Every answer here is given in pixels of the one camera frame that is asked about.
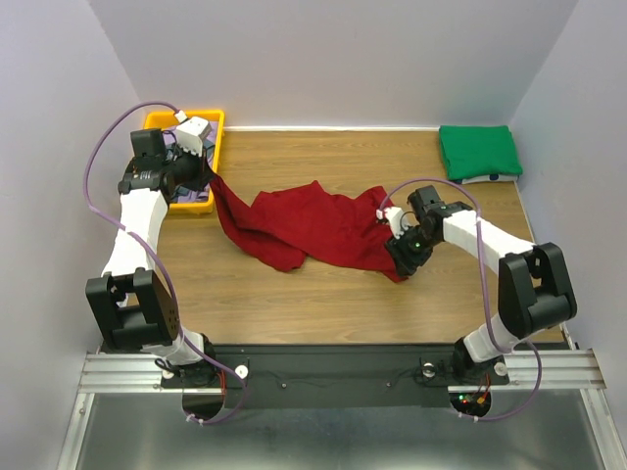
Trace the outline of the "red t shirt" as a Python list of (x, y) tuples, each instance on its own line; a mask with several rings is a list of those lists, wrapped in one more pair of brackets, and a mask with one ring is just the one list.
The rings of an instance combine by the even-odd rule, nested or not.
[(317, 181), (287, 190), (259, 193), (251, 205), (220, 177), (210, 182), (226, 237), (239, 249), (281, 272), (300, 268), (307, 258), (326, 264), (380, 272), (399, 283), (385, 249), (389, 228), (375, 216), (386, 196), (381, 186), (355, 198), (331, 194)]

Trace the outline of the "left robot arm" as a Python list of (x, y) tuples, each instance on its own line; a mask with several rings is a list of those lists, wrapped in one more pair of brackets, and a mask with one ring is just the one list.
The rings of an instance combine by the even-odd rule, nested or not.
[(101, 275), (85, 287), (109, 349), (150, 353), (162, 369), (183, 370), (198, 386), (215, 380), (218, 363), (209, 340), (182, 326), (157, 246), (177, 190), (200, 192), (214, 175), (207, 157), (211, 132), (211, 123), (199, 117), (172, 129), (131, 132), (133, 156), (118, 184), (114, 247)]

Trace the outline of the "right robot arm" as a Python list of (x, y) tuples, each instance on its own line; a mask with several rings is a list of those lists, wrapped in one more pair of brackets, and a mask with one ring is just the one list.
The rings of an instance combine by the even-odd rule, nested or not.
[(492, 270), (498, 277), (498, 308), (486, 311), (484, 323), (456, 341), (451, 370), (462, 382), (481, 376), (495, 359), (510, 353), (538, 332), (573, 318), (577, 303), (561, 248), (535, 244), (485, 220), (474, 199), (444, 202), (432, 185), (408, 198), (415, 221), (387, 202), (376, 211), (391, 231), (385, 248), (397, 274), (414, 275), (442, 243), (475, 257), (482, 281)]

